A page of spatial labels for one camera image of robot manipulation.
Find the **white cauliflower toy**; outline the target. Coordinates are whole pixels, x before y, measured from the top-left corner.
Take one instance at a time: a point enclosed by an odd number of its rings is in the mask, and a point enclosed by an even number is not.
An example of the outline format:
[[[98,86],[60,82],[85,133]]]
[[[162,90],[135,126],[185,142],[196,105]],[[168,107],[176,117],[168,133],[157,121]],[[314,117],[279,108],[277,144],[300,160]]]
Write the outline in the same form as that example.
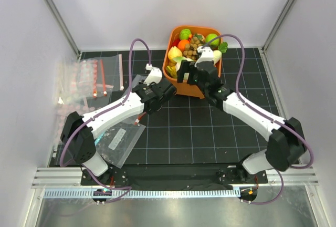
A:
[[[175,65],[175,71],[178,71],[180,69],[181,63],[184,60],[187,60],[187,58],[183,57],[183,56],[174,57],[172,59],[172,61],[176,63],[176,65]]]

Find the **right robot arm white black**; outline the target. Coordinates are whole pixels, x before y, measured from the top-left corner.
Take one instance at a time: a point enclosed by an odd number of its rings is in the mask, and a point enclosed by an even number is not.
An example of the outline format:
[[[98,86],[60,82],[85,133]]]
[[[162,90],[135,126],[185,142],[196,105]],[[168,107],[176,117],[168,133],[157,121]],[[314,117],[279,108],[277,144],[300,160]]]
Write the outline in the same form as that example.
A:
[[[185,74],[187,84],[195,85],[211,106],[240,119],[268,142],[265,150],[240,161],[236,170],[239,181],[248,183],[257,173],[269,169],[286,171],[306,152],[302,126],[297,119],[286,120],[249,102],[221,81],[212,61],[183,60],[177,70],[177,81],[182,82]]]

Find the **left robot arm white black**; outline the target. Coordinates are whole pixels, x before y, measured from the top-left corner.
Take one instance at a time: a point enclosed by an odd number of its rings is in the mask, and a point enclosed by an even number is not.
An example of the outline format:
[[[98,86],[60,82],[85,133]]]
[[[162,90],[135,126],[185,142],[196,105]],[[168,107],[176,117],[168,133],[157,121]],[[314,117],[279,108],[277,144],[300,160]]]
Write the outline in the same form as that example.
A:
[[[89,169],[99,185],[109,183],[111,172],[106,161],[97,153],[95,140],[107,129],[130,117],[159,111],[175,94],[176,88],[167,79],[148,85],[139,82],[125,96],[101,109],[84,115],[76,111],[70,113],[60,135],[61,142],[65,144],[60,165],[66,165],[64,157],[70,150],[74,162]]]

